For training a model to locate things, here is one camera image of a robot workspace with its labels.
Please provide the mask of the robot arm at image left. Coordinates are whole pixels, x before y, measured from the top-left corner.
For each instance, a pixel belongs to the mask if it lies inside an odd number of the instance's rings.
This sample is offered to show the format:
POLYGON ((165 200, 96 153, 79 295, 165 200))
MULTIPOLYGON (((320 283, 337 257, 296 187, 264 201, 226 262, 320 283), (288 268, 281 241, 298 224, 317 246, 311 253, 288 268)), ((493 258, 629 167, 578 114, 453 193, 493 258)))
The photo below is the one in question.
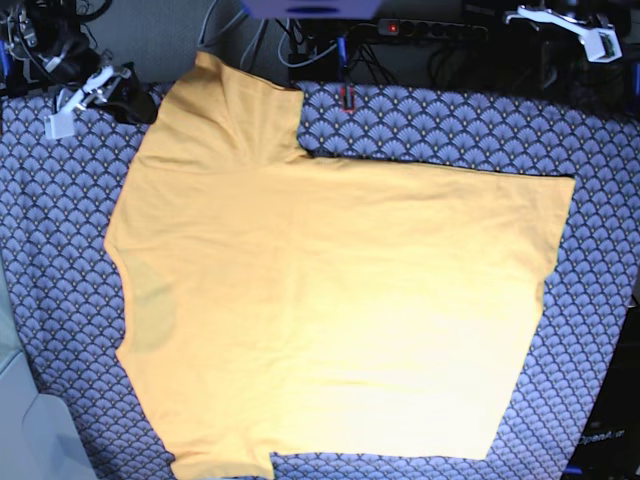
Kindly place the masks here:
POLYGON ((1 3, 1 96, 19 98, 50 88, 53 112, 44 120, 47 138, 76 133, 75 115, 102 110, 131 122, 134 71, 115 66, 92 47, 84 31, 113 3, 83 11, 77 1, 3 1, 1 3))

